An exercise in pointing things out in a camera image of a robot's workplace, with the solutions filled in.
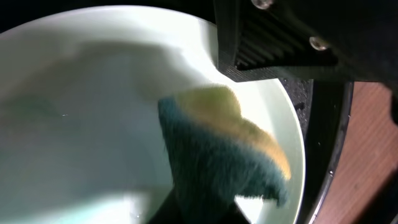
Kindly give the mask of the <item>green plate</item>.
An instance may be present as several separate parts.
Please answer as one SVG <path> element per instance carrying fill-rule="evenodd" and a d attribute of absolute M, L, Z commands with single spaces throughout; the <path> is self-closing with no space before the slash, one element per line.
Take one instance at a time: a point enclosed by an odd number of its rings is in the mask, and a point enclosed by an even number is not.
<path fill-rule="evenodd" d="M 217 29 L 155 7 L 91 7 L 1 34 L 1 222 L 145 223 L 172 188 L 158 98 L 228 85 L 242 114 L 289 160 L 289 201 L 238 197 L 250 223 L 295 223 L 303 136 L 277 79 L 236 83 L 216 69 Z"/>

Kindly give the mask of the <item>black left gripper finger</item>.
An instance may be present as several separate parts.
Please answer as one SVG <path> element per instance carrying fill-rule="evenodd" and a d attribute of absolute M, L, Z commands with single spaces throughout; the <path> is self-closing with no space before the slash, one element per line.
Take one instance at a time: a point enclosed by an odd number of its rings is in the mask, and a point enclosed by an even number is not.
<path fill-rule="evenodd" d="M 148 224 L 185 224 L 175 199 L 174 189 L 168 194 L 160 208 L 147 221 Z M 228 211 L 216 224 L 249 224 L 249 221 L 242 214 L 236 203 L 229 206 Z"/>

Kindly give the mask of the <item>green yellow sponge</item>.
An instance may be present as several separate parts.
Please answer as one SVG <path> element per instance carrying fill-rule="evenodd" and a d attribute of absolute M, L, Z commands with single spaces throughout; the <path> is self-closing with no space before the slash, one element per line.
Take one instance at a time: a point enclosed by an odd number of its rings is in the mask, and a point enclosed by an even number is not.
<path fill-rule="evenodd" d="M 291 171 L 285 153 L 243 117 L 227 86 L 167 96 L 157 108 L 175 199 L 186 222 L 217 222 L 237 196 L 286 203 Z"/>

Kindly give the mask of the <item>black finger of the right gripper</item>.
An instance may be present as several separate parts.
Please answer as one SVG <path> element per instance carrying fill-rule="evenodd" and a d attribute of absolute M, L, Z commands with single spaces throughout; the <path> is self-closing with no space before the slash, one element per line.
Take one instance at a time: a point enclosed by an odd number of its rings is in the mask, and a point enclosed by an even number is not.
<path fill-rule="evenodd" d="M 215 0 L 218 70 L 236 82 L 331 80 L 338 58 L 297 22 L 285 1 Z"/>

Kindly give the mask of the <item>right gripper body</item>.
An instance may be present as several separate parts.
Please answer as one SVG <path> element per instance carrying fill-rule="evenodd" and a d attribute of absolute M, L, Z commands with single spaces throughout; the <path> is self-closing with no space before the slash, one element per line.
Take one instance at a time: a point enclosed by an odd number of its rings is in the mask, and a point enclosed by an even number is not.
<path fill-rule="evenodd" d="M 274 0 L 268 10 L 319 37 L 356 73 L 356 81 L 380 82 L 397 120 L 397 0 Z"/>

